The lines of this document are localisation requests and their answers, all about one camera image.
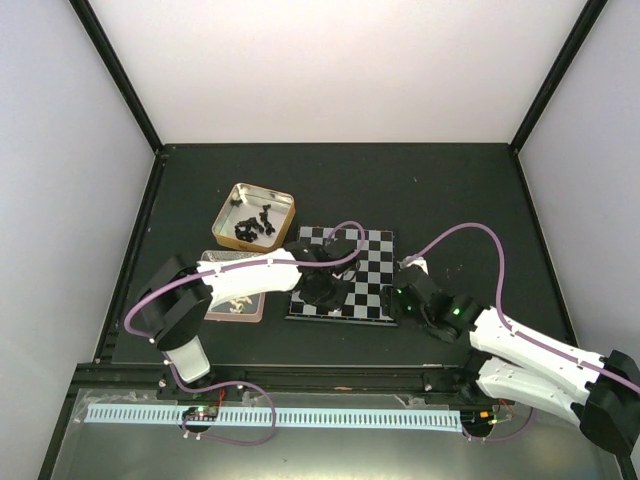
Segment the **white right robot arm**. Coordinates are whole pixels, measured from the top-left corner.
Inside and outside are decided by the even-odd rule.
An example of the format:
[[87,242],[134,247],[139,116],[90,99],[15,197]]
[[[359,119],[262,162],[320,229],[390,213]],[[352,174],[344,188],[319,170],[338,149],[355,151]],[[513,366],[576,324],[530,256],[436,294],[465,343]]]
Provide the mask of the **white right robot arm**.
[[450,295],[428,275],[423,261],[398,270],[381,291],[384,313],[414,320],[447,344],[466,341],[478,368],[454,379],[457,396],[511,400],[576,426],[591,443],[630,455],[639,439],[639,367],[618,350],[608,355],[554,340],[484,306]]

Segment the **black and grey chessboard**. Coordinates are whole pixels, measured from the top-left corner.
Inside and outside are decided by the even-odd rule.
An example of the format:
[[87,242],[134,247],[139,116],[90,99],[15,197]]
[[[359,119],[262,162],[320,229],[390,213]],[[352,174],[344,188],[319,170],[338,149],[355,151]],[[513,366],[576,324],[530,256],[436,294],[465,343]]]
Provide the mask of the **black and grey chessboard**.
[[291,296],[287,320],[366,326],[396,327],[386,314],[380,294],[393,282],[395,234],[391,230],[366,230],[365,242],[355,272],[350,273],[349,293],[344,305],[333,311],[305,303],[298,293]]

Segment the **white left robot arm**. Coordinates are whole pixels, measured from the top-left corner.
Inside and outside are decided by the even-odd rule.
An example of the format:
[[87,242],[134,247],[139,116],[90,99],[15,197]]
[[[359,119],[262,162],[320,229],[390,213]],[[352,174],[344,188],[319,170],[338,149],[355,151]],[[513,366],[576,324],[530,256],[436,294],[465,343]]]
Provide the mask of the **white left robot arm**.
[[162,352],[193,399],[207,397],[215,376],[198,337],[210,307],[266,292],[295,292],[303,302],[334,311],[349,293],[344,273],[357,263],[361,243],[293,242],[270,253],[187,266],[171,259],[127,313],[124,326]]

